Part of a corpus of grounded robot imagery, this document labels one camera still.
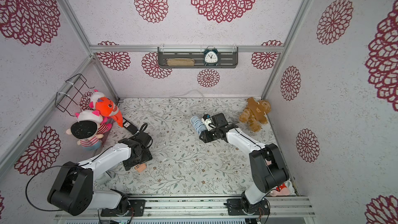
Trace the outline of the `light blue power strip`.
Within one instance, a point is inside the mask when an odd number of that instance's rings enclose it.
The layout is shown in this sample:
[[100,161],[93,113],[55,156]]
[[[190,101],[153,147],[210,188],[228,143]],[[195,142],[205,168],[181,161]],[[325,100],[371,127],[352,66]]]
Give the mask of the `light blue power strip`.
[[201,135],[203,131],[207,131],[206,125],[202,122],[202,119],[200,119],[198,116],[192,116],[190,122],[193,125],[193,128],[198,135]]

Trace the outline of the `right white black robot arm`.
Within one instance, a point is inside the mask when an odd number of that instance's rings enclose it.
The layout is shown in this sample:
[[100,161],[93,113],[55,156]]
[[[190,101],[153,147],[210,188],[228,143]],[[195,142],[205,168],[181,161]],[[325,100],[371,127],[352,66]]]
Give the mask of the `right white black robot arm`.
[[223,113],[190,119],[204,143],[223,140],[243,152],[249,159],[253,184],[243,192],[243,206],[255,206],[271,191],[283,191],[290,179],[282,154],[275,144],[265,145],[245,134],[235,123],[227,122]]

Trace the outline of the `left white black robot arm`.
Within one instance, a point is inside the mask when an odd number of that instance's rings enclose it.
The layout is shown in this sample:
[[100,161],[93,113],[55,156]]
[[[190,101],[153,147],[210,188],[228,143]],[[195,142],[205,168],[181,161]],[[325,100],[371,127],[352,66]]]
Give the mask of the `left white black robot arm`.
[[149,134],[139,132],[88,160],[67,162],[60,169],[47,201],[73,216],[87,209],[103,209],[119,216],[128,213],[131,205],[127,194],[117,190],[95,190],[94,182],[110,180],[107,172],[118,164],[129,171],[151,160],[148,151],[152,141]]

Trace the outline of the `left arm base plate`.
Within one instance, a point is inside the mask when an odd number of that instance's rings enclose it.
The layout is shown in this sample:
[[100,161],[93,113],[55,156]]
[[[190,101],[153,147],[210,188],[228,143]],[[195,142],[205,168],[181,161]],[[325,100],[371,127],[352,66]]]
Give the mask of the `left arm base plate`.
[[142,217],[146,200],[133,199],[121,202],[116,208],[104,208],[100,212],[101,217]]

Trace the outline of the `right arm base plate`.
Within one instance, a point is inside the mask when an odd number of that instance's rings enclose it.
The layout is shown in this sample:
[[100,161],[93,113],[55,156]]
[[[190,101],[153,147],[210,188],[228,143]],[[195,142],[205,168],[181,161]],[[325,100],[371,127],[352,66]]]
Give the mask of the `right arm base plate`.
[[239,215],[269,215],[270,204],[266,199],[262,199],[260,202],[250,204],[248,200],[241,199],[227,199],[227,202],[223,204],[227,207],[228,214],[230,216]]

